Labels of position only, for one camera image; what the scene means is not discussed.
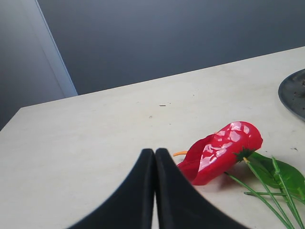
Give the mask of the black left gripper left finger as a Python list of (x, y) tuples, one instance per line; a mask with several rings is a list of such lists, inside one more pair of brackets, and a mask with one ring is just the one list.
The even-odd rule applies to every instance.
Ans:
[(152, 227), (155, 155), (141, 151), (134, 167), (114, 193), (71, 229), (150, 229)]

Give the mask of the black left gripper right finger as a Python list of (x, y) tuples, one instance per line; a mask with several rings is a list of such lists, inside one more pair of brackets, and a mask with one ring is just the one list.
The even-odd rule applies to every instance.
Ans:
[(245, 229), (200, 195), (180, 172), (169, 152), (155, 152), (156, 201), (161, 229)]

